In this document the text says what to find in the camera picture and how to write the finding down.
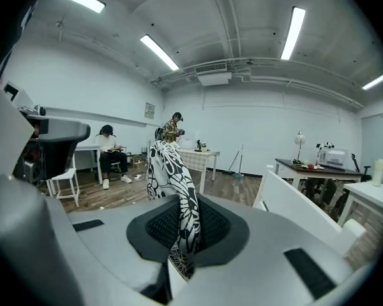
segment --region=white shirt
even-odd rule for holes
[[[116,147],[116,137],[112,135],[109,135],[109,137],[98,135],[95,137],[95,144],[100,145],[100,149],[106,152]]]

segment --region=dark tabletop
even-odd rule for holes
[[[326,175],[347,175],[347,176],[355,176],[355,177],[360,177],[362,173],[346,169],[346,170],[341,170],[341,169],[336,169],[336,168],[330,168],[328,166],[323,166],[324,169],[305,169],[300,166],[293,166],[292,165],[292,160],[287,160],[287,159],[275,159],[275,161],[278,161],[279,163],[288,166],[289,168],[293,169],[294,171],[297,172],[306,172],[306,173],[319,173],[319,174],[326,174]]]

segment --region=bottle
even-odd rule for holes
[[[375,169],[373,172],[372,184],[375,186],[380,186],[383,177],[383,160],[377,159],[375,161]]]

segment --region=wooden floor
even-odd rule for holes
[[[129,176],[133,178],[138,173],[142,173],[142,170],[130,169]],[[190,170],[190,173],[196,190],[199,191],[200,173],[193,170]],[[261,178],[245,176],[241,179],[236,179],[230,175],[217,172],[216,180],[213,182],[211,181],[211,175],[211,171],[207,171],[204,187],[206,194],[248,206],[253,205],[260,187]],[[80,185],[79,207],[75,206],[72,198],[61,200],[67,212],[99,210],[100,207],[114,208],[147,199],[145,178],[127,184],[120,180],[120,176],[117,173],[111,173],[110,189],[106,191],[102,189],[102,186],[95,180],[94,174],[90,172],[78,173],[78,182]],[[342,185],[340,183],[337,183],[337,185],[338,189],[332,199],[331,206],[334,205],[342,194]],[[63,189],[63,194],[70,194],[70,189]],[[359,221],[365,212],[368,212],[368,210],[358,205],[350,217]],[[383,248],[383,218],[370,213],[364,226],[367,231],[366,235],[356,244],[346,258],[354,269],[374,260],[380,255],[380,251]]]

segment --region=white sneakers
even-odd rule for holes
[[[103,179],[102,188],[109,189],[109,179]]]
[[[125,181],[127,184],[130,184],[132,182],[132,179],[129,178],[127,175],[123,175],[121,177],[122,181]],[[103,179],[102,188],[109,189],[109,179]]]
[[[122,180],[122,181],[125,181],[127,184],[130,184],[130,183],[132,182],[132,179],[129,178],[127,175],[123,175],[123,176],[121,177],[121,180]]]

